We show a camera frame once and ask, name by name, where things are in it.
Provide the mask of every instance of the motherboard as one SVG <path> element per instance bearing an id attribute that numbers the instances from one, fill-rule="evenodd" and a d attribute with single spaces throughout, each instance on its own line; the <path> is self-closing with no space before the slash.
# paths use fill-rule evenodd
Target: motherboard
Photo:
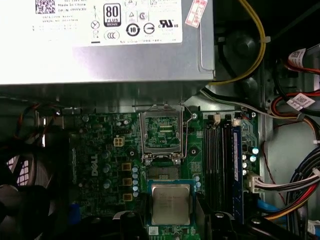
<path id="1" fill-rule="evenodd" d="M 150 239 L 198 240 L 198 192 L 213 210 L 243 221 L 243 181 L 259 170 L 258 122 L 250 112 L 152 109 L 79 114 L 73 124 L 70 183 L 79 189 L 82 218 L 133 210 L 148 194 Z"/>

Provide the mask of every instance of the fan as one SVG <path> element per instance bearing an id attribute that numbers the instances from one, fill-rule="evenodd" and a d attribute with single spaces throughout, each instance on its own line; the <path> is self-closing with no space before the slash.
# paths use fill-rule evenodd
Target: fan
<path id="1" fill-rule="evenodd" d="M 0 167 L 0 239 L 34 240 L 50 211 L 48 171 L 35 151 L 3 161 Z"/>

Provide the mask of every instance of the black ram slot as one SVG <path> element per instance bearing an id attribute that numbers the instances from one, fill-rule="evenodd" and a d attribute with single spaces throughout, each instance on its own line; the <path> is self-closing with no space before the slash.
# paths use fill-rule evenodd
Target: black ram slot
<path id="1" fill-rule="evenodd" d="M 231 121 L 216 128 L 207 124 L 204 135 L 205 196 L 214 211 L 233 212 L 233 141 Z"/>
<path id="2" fill-rule="evenodd" d="M 224 172 L 222 148 L 222 129 L 208 126 L 205 129 L 205 196 L 209 206 L 214 211 L 223 211 L 224 197 Z"/>
<path id="3" fill-rule="evenodd" d="M 233 135 L 231 122 L 226 121 L 222 131 L 223 172 L 224 172 L 224 204 L 225 211 L 233 212 L 232 187 L 234 183 Z"/>

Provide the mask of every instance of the green circuit board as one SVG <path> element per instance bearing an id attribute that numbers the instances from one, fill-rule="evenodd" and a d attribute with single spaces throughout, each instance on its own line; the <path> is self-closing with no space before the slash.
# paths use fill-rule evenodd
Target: green circuit board
<path id="1" fill-rule="evenodd" d="M 142 163 L 141 131 L 138 113 L 84 114 L 73 116 L 73 129 L 77 144 L 72 146 L 70 182 L 78 186 L 83 218 L 88 216 L 113 216 L 133 210 L 135 192 L 146 193 L 148 179 L 196 180 L 195 190 L 205 194 L 203 163 L 204 120 L 203 113 L 188 123 L 187 157 L 181 165 L 169 161 L 153 161 L 151 166 Z M 186 143 L 186 120 L 183 117 L 183 151 Z M 258 144 L 258 123 L 248 119 L 241 123 L 243 144 Z M 168 148 L 179 145 L 176 135 L 176 117 L 146 118 L 147 144 L 151 148 Z M 259 169 L 250 164 L 250 171 Z M 149 226 L 151 240 L 172 239 L 175 232 L 180 239 L 199 240 L 196 226 L 157 226 L 156 234 Z"/>

